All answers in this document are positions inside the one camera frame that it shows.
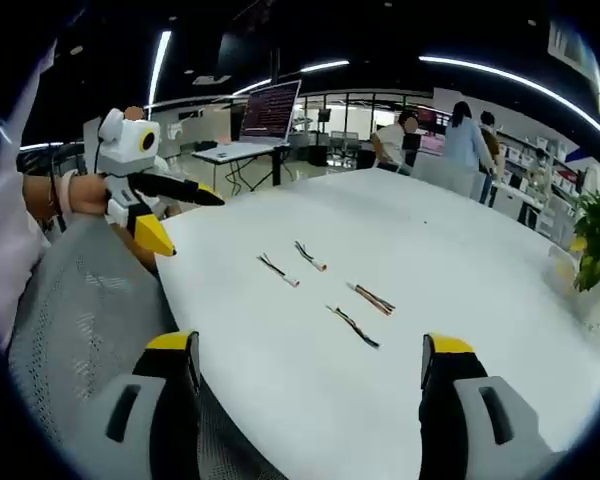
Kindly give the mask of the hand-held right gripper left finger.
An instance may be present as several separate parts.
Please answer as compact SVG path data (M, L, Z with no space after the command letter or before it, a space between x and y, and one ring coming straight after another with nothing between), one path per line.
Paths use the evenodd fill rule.
M89 403L72 438L83 479L198 479L199 334L151 340L130 374Z

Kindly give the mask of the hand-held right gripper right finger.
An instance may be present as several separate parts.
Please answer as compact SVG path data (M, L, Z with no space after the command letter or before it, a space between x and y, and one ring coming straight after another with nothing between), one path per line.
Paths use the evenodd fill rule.
M459 338L423 336L421 392L421 479L541 479L565 455L540 435L532 406Z

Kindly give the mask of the person's left hand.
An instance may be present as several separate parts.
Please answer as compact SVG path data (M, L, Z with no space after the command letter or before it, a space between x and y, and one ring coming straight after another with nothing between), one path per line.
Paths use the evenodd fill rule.
M107 185L100 175L74 176L71 179L69 203L74 213L104 215L108 199Z

